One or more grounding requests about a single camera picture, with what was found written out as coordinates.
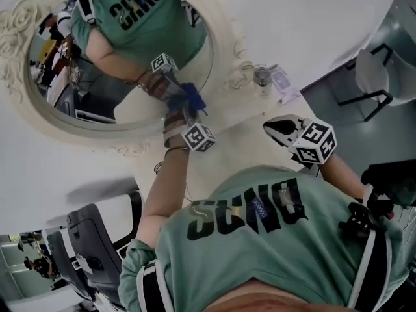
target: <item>mint green t-shirt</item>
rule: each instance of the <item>mint green t-shirt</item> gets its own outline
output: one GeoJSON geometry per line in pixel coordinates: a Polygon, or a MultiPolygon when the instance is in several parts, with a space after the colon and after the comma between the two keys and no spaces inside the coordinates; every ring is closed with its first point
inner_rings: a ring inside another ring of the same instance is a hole
{"type": "MultiPolygon", "coordinates": [[[[143,66],[166,53],[181,69],[205,42],[203,23],[190,26],[181,0],[92,0],[92,4],[96,26],[114,51],[143,66]]],[[[75,7],[71,32],[83,53],[91,28],[75,7]]]]}
{"type": "MultiPolygon", "coordinates": [[[[202,311],[252,278],[313,304],[346,306],[365,247],[338,228],[351,202],[323,180],[277,168],[231,178],[169,218],[156,250],[131,241],[120,299],[140,311],[137,273],[157,257],[178,312],[202,311]]],[[[393,262],[385,300],[408,276],[402,232],[387,225],[393,262]]]]}

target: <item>sticker on shirt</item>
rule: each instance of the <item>sticker on shirt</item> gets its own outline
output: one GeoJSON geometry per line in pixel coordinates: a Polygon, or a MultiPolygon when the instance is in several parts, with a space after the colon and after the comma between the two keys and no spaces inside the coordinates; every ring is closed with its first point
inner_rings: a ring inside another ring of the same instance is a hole
{"type": "Polygon", "coordinates": [[[129,30],[136,22],[148,12],[160,0],[121,0],[110,7],[110,14],[117,18],[123,30],[129,30]]]}
{"type": "Polygon", "coordinates": [[[250,226],[259,233],[262,226],[270,233],[281,229],[282,220],[289,225],[301,218],[308,220],[296,178],[259,185],[258,194],[249,188],[232,200],[192,202],[190,214],[196,218],[188,226],[187,237],[190,241],[209,237],[215,230],[228,235],[243,226],[250,226]]]}

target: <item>ornate mirror frame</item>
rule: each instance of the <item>ornate mirror frame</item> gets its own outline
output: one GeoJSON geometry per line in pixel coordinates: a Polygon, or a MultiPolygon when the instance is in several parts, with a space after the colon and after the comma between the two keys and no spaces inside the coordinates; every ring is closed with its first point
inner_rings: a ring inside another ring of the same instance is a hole
{"type": "MultiPolygon", "coordinates": [[[[35,91],[27,55],[32,38],[52,8],[65,0],[21,0],[14,9],[0,12],[0,79],[20,116],[39,132],[65,143],[95,150],[115,149],[134,156],[159,135],[163,121],[103,125],[75,120],[49,106],[35,91]]],[[[252,63],[244,59],[242,35],[218,0],[187,0],[205,21],[213,49],[213,66],[205,87],[215,100],[223,91],[239,89],[252,81],[252,63]]]]}

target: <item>paper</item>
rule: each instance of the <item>paper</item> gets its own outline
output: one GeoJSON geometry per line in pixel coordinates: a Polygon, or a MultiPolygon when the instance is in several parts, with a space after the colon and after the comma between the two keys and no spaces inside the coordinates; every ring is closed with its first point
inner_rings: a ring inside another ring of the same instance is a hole
{"type": "Polygon", "coordinates": [[[272,81],[278,92],[281,94],[279,103],[284,105],[292,99],[301,96],[300,91],[293,86],[289,76],[285,70],[279,65],[271,67],[270,72],[272,74],[272,81]]]}

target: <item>white chair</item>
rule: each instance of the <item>white chair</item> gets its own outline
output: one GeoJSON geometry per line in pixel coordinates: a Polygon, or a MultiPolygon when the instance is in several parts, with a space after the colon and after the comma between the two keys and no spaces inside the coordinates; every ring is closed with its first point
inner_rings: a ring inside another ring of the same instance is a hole
{"type": "Polygon", "coordinates": [[[397,106],[416,99],[416,67],[404,61],[390,47],[385,44],[371,52],[361,50],[358,53],[355,65],[348,69],[356,68],[356,83],[364,93],[363,96],[338,103],[347,105],[373,99],[378,106],[364,121],[369,121],[386,105],[397,106]],[[382,49],[387,50],[387,56],[382,62],[374,56],[382,49]]]}

